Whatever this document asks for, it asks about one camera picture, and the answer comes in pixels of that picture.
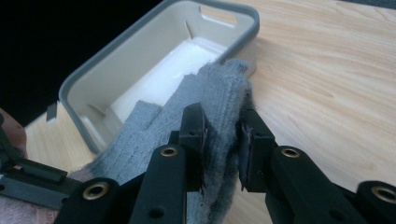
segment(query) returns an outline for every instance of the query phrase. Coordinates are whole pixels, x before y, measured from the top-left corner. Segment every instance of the gray cloth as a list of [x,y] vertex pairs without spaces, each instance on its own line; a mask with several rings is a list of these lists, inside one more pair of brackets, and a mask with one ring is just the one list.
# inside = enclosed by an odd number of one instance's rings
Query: gray cloth
[[247,70],[248,65],[238,60],[208,64],[197,75],[185,76],[165,106],[138,102],[109,149],[71,176],[80,180],[109,177],[123,184],[142,174],[153,150],[166,144],[170,132],[179,129],[183,108],[200,102],[211,124],[204,151],[205,187],[204,192],[188,194],[187,221],[222,222],[237,177],[235,124],[240,109],[252,107],[251,87],[244,77]]

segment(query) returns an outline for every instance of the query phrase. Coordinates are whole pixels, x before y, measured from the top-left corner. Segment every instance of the gray felt fabric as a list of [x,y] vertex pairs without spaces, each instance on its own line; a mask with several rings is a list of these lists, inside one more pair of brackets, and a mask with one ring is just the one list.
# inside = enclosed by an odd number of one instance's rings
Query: gray felt fabric
[[81,180],[103,176],[123,184],[142,174],[153,150],[179,129],[183,108],[200,102],[211,124],[204,151],[205,187],[204,192],[188,194],[187,221],[221,223],[237,177],[235,124],[242,107],[253,107],[251,87],[244,77],[247,70],[248,65],[238,60],[208,64],[197,75],[185,76],[164,106],[138,102],[109,149],[71,176]]

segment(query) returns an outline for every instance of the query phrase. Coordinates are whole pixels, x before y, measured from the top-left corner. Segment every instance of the plastic container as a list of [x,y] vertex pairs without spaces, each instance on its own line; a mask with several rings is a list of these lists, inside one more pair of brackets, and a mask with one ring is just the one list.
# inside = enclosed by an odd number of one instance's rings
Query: plastic container
[[164,105],[183,76],[206,63],[254,63],[258,31],[259,15],[251,7],[165,0],[72,73],[60,100],[88,147],[100,152],[136,101]]

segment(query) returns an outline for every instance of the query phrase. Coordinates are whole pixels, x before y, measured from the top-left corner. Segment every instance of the wood grain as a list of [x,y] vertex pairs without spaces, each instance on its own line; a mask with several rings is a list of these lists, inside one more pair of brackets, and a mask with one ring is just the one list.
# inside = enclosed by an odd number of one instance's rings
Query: wood grain
[[[396,11],[330,0],[231,0],[261,17],[254,99],[280,145],[334,183],[396,185]],[[27,127],[28,154],[66,170],[92,159],[60,105]],[[238,186],[225,223],[271,223],[263,194]]]

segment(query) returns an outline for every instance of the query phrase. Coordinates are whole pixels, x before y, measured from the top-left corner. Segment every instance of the wooden table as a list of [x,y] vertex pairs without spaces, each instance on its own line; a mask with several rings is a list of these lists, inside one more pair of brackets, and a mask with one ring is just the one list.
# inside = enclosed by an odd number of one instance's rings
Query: wooden table
[[[260,115],[280,145],[303,149],[334,183],[396,185],[396,11],[331,0],[232,0],[261,16]],[[30,159],[65,170],[92,160],[58,105],[27,127]],[[271,223],[263,194],[235,191],[225,223]]]

